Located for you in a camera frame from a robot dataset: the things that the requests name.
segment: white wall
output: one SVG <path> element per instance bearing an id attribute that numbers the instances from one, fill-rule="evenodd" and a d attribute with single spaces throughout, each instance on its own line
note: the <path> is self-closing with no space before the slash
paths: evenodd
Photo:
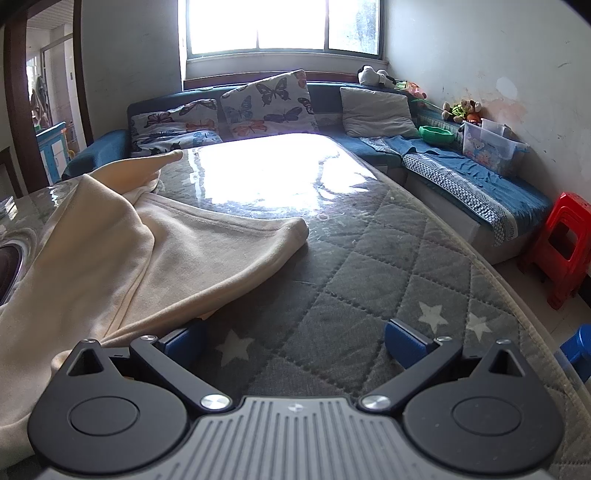
<path id="1" fill-rule="evenodd" d="M 54 28 L 51 31 L 51 41 L 59 40 L 66 36 L 65 26 Z M 70 95 L 68 93 L 68 81 L 66 75 L 66 49 L 64 43 L 60 43 L 45 52 L 46 63 L 50 66 L 51 73 L 47 75 L 47 90 L 49 105 L 53 123 L 73 120 L 70 107 Z"/>
<path id="2" fill-rule="evenodd" d="M 130 103 L 182 90 L 178 0 L 84 0 L 82 63 L 94 138 Z"/>
<path id="3" fill-rule="evenodd" d="M 187 0 L 178 0 L 178 57 L 183 82 L 187 78 Z"/>
<path id="4" fill-rule="evenodd" d="M 357 73 L 363 65 L 385 69 L 387 62 L 323 53 L 246 53 L 202 57 L 187 62 L 187 78 L 210 77 L 226 73 L 289 72 L 303 69 L 308 72 Z"/>
<path id="5" fill-rule="evenodd" d="M 12 162 L 14 169 L 17 172 L 18 180 L 21 184 L 21 189 L 24 194 L 27 194 L 27 188 L 22 178 L 21 167 L 18 165 L 17 155 L 14 151 L 14 143 L 12 142 L 12 132 L 10 124 L 8 123 L 8 111 L 6 106 L 6 93 L 4 89 L 4 27 L 0 28 L 0 150 L 10 147 L 12 155 Z M 0 171 L 0 198 L 4 199 L 9 195 L 13 195 L 10 180 L 5 169 Z"/>
<path id="6" fill-rule="evenodd" d="M 27 61 L 39 56 L 41 48 L 49 44 L 49 38 L 49 30 L 27 28 Z"/>
<path id="7" fill-rule="evenodd" d="M 70 24 L 64 26 L 64 33 L 66 35 L 72 33 L 72 26 Z M 74 72 L 74 40 L 70 39 L 64 42 L 64 53 L 66 56 L 66 82 L 68 97 L 70 98 L 70 109 L 72 110 L 72 120 L 74 122 L 74 131 L 76 132 L 78 149 L 79 151 L 82 151 L 86 148 L 86 140 L 84 139 L 82 117 L 80 117 L 80 105 L 78 103 L 78 91 L 76 89 L 76 74 Z"/>
<path id="8" fill-rule="evenodd" d="M 564 2 L 388 0 L 387 32 L 396 78 L 480 100 L 530 144 L 521 177 L 591 200 L 591 27 Z"/>

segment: doorway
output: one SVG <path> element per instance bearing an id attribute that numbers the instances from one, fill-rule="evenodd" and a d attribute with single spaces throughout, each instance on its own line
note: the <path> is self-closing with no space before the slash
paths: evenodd
<path id="1" fill-rule="evenodd" d="M 49 184 L 86 148 L 74 73 L 74 0 L 61 0 L 27 20 L 31 120 Z"/>

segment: blue cabinet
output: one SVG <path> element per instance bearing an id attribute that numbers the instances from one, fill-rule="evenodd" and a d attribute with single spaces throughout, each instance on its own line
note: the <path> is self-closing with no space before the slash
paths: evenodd
<path id="1" fill-rule="evenodd" d="M 60 181 L 61 174 L 70 162 L 66 141 L 66 123 L 61 122 L 37 134 L 37 143 L 47 180 L 50 185 L 53 185 Z"/>

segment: window frame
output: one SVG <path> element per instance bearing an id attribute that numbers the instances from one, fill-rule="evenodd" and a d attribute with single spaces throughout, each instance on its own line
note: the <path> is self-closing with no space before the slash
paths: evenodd
<path id="1" fill-rule="evenodd" d="M 230 55 L 235 53 L 264 53 L 264 52 L 283 52 L 283 53 L 328 53 L 335 55 L 347 55 L 350 57 L 362 57 L 366 59 L 382 60 L 384 58 L 384 29 L 386 0 L 378 0 L 378 53 L 364 53 L 351 50 L 337 50 L 329 48 L 329 0 L 324 0 L 326 4 L 326 17 L 324 19 L 324 48 L 260 48 L 258 46 L 258 35 L 256 37 L 255 48 L 244 48 L 240 50 L 210 51 L 207 53 L 193 53 L 191 49 L 191 29 L 190 29 L 190 5 L 191 0 L 186 0 L 186 21 L 187 21 L 187 59 L 202 59 L 206 57 L 215 57 L 219 55 Z"/>

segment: green bowl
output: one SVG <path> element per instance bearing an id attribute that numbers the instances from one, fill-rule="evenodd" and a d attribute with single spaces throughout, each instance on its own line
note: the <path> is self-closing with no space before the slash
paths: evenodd
<path id="1" fill-rule="evenodd" d="M 454 139 L 453 133 L 449 130 L 444 130 L 443 128 L 418 127 L 418 133 L 429 145 L 450 145 Z"/>

